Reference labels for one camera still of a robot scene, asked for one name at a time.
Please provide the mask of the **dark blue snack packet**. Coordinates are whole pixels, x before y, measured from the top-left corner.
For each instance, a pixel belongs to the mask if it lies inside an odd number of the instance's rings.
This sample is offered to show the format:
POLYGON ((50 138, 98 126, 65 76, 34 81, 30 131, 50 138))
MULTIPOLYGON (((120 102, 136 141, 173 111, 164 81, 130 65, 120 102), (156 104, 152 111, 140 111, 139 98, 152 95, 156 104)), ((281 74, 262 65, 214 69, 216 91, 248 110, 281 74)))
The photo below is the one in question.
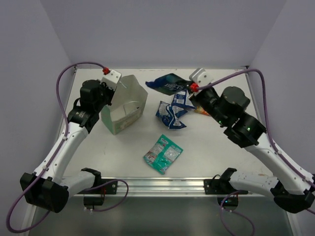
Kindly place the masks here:
POLYGON ((174 95, 178 92, 185 91, 192 85, 192 81, 185 80, 174 73, 170 73, 153 81, 145 82, 145 85, 162 94, 174 95))

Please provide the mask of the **green paper gift bag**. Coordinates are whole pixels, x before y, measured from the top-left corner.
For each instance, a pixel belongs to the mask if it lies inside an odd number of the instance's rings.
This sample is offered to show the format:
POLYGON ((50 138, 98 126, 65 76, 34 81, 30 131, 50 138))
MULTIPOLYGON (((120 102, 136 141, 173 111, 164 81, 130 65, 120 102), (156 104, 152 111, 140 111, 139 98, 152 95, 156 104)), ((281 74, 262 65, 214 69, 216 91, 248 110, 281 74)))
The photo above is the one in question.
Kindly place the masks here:
POLYGON ((135 123, 142 115, 148 93, 134 75, 123 76, 111 101, 100 112, 101 121, 116 135, 135 123))

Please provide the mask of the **blue white snack packet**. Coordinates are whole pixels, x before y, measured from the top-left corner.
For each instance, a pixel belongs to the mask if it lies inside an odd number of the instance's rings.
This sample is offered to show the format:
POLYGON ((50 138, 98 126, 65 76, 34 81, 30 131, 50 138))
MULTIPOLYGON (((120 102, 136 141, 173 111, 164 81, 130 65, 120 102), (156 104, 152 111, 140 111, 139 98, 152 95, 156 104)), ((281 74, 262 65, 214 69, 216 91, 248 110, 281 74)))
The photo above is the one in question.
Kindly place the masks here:
POLYGON ((179 118, 187 113, 188 111, 183 108, 160 101, 156 117, 159 118, 168 129, 183 129, 186 128, 186 125, 182 123, 179 118))
POLYGON ((174 94, 171 105, 177 106, 183 109, 195 109, 192 102, 188 99, 189 93, 187 90, 180 91, 174 94))

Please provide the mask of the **orange snack packet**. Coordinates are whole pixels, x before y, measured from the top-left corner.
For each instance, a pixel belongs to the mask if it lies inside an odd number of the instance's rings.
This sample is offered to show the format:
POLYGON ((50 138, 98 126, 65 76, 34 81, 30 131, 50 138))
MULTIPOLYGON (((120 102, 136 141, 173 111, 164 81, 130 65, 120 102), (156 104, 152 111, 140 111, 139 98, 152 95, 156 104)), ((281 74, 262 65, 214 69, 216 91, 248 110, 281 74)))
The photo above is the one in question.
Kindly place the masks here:
POLYGON ((201 106, 197 106, 193 111, 198 114, 210 116, 201 106))

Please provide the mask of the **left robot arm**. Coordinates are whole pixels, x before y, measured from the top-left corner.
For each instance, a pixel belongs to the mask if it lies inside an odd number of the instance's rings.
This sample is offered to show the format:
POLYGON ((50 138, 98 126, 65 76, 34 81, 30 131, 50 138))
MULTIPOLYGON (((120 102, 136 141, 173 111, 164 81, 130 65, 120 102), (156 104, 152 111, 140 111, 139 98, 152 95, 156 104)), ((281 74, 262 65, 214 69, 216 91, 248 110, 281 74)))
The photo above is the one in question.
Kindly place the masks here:
POLYGON ((59 213, 74 195, 89 190, 101 190, 99 171, 83 168, 77 175, 64 177, 74 153, 99 120, 104 106, 111 105, 114 90, 105 82, 87 80, 80 88, 80 97, 69 112, 57 143, 33 173, 24 173, 20 185, 25 200, 31 205, 59 213))

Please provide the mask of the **green snack packet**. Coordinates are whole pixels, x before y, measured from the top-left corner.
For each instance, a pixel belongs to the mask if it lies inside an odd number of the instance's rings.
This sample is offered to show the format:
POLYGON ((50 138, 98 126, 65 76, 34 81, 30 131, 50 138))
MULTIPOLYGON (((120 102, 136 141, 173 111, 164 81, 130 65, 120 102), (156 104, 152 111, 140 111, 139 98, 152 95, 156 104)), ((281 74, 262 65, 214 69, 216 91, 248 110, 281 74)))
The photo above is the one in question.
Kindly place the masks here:
POLYGON ((143 159, 151 168, 164 175, 182 152, 181 147, 165 135, 161 135, 143 159))

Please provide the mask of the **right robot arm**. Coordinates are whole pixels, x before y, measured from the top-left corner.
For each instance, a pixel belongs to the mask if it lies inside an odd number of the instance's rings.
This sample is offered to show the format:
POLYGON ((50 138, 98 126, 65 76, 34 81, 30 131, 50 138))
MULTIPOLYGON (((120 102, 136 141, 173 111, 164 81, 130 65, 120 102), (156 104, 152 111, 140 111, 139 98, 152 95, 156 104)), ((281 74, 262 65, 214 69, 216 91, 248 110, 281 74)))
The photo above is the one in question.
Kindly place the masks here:
POLYGON ((281 159, 285 152, 270 143, 266 127, 246 113, 250 104, 238 87, 227 87, 221 95, 214 88, 190 92, 189 100, 201 106, 224 128, 228 139, 262 162, 272 176, 253 174, 227 168, 215 185, 224 193, 253 192, 273 199, 283 210, 299 213, 309 209, 315 201, 315 176, 299 167, 290 157, 281 159))

